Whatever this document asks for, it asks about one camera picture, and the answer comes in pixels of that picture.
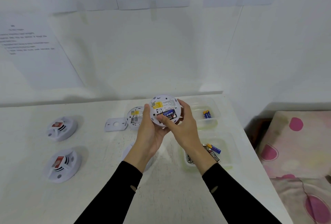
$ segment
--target wall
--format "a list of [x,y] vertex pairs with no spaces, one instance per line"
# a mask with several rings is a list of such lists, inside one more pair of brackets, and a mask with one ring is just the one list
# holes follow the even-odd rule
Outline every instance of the wall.
[[[0,0],[2,11],[39,10]],[[221,92],[243,126],[264,110],[331,109],[331,0],[267,6],[50,14],[48,22],[85,88],[34,91],[0,49],[0,105]]]

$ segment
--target white table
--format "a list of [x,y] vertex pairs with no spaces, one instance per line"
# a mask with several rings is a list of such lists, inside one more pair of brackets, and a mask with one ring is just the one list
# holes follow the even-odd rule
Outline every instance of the white table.
[[[292,223],[230,102],[223,95],[208,97],[215,100],[223,119],[217,130],[233,135],[243,161],[239,169],[229,173],[282,223]],[[129,128],[105,133],[106,119],[125,117],[131,108],[148,102],[143,99],[0,108],[0,223],[75,222],[117,168],[124,148],[136,137]],[[53,142],[45,130],[61,116],[75,117],[78,129],[69,139]],[[47,160],[70,147],[83,156],[79,171],[61,184],[45,181],[41,170]],[[173,135],[168,134],[154,164],[143,175],[125,223],[226,223],[201,176],[183,171],[178,150]]]

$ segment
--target black long sleeve shirt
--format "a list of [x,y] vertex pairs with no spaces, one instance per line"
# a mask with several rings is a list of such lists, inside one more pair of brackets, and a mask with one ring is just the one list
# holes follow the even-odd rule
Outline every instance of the black long sleeve shirt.
[[[110,180],[87,206],[75,224],[86,223],[93,218],[96,223],[123,223],[135,189],[138,187],[143,174],[131,164],[122,161]],[[219,209],[229,224],[232,223],[268,223],[279,224],[280,221],[273,216],[258,200],[235,181],[220,164],[214,164],[202,179],[216,201]],[[241,200],[236,201],[236,194]]]

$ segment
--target clear plastic container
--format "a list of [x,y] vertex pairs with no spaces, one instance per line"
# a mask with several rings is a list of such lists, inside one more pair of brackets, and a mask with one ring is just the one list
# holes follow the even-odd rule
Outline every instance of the clear plastic container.
[[[211,144],[221,150],[216,156],[220,159],[219,163],[224,169],[232,169],[236,164],[241,163],[238,148],[231,133],[199,131],[199,138],[202,144]],[[187,153],[182,150],[184,163],[188,167],[195,167],[194,164],[187,162]]]
[[[197,122],[198,130],[215,128],[220,120],[221,113],[212,98],[189,98],[185,100],[191,106],[192,115]],[[205,118],[204,111],[209,110],[212,118]]]

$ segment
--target red label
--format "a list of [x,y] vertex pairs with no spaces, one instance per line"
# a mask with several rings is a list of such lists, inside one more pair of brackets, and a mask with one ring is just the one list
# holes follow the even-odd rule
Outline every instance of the red label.
[[56,161],[54,162],[54,164],[52,165],[52,167],[54,168],[59,168],[61,161],[63,160],[64,156],[59,156]]
[[53,125],[52,125],[52,127],[61,127],[63,125],[63,123],[62,122],[55,122]]

